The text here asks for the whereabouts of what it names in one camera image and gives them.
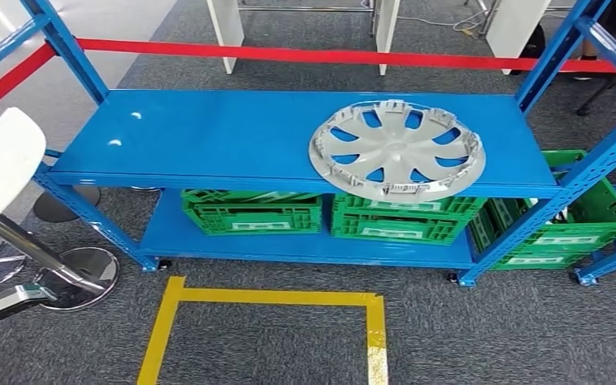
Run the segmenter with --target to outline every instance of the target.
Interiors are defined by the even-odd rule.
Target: white chair
[[[77,310],[98,302],[109,294],[119,275],[119,262],[107,250],[95,247],[74,249],[58,255],[19,225],[2,215],[2,211],[18,196],[41,164],[46,138],[41,128],[18,108],[9,108],[0,116],[0,237],[43,266],[36,283],[56,293],[47,307],[55,310]],[[0,284],[13,277],[14,271],[0,279]],[[4,302],[0,309],[22,299],[22,293]]]

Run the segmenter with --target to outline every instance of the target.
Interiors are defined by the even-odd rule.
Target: round chair base
[[[94,305],[114,289],[119,279],[119,261],[105,249],[97,247],[82,247],[60,254],[63,263],[73,269],[83,271],[106,285],[107,289],[101,294],[93,294],[78,286],[65,282],[49,269],[41,269],[34,283],[38,283],[51,290],[58,296],[56,301],[43,307],[58,311],[76,311]]]
[[[74,190],[81,194],[92,205],[100,202],[100,190],[93,186],[74,186]],[[66,205],[60,203],[51,194],[45,192],[34,203],[34,215],[42,221],[60,223],[73,221],[78,218]]]
[[[129,187],[131,190],[133,191],[145,191],[150,192],[150,191],[159,191],[160,188],[159,187]]]

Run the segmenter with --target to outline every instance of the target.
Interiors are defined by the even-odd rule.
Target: yellow floor tape marking
[[[161,299],[161,305],[157,312],[155,326],[152,327],[152,335],[145,351],[143,366],[138,375],[138,385],[154,385],[159,377],[161,361],[164,358],[168,336],[171,334],[173,319],[176,317],[178,302],[182,295],[185,277],[170,277]]]
[[[303,306],[365,306],[367,318],[367,368],[370,385],[388,384],[386,352],[386,317],[383,297],[373,293],[343,293],[330,291],[235,290],[184,287],[185,277],[171,277],[152,329],[145,352],[139,385],[153,385],[166,350],[168,335],[179,301],[234,302],[265,305]]]
[[[388,383],[388,359],[386,354],[386,315],[383,297],[372,295],[366,304],[367,317],[367,378],[369,384]]]

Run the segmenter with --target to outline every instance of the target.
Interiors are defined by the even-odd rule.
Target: lower shelf
[[[204,235],[180,210],[179,190],[167,189],[152,214],[140,252],[165,257],[338,263],[469,269],[468,231],[449,246],[335,238],[325,215],[322,232],[296,235]]]

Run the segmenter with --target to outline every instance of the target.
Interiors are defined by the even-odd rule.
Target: gray carpet
[[[447,20],[451,11],[459,20],[474,12],[459,0],[440,3],[403,2],[401,14]],[[244,24],[249,45],[372,48],[361,14],[246,14]],[[489,54],[483,42],[448,28],[400,22],[396,34],[396,51]],[[179,1],[153,39],[212,42],[205,4]],[[511,92],[519,81],[496,71],[393,67],[380,78],[370,66],[245,60],[226,75],[215,59],[141,56],[120,86]],[[591,117],[572,113],[598,85],[555,82],[530,116],[543,148],[589,148],[613,127],[616,89]],[[139,237],[155,199],[104,189],[100,208]],[[91,309],[33,309],[0,322],[0,384],[134,383],[169,274],[199,287],[381,293],[393,384],[616,383],[616,273],[585,288],[561,271],[492,272],[471,290],[446,282],[439,269],[180,259],[146,274],[80,221],[49,225],[30,215],[24,225],[59,251],[108,247],[123,273],[112,296]],[[168,385],[366,381],[363,310],[321,306],[183,304],[160,373]]]

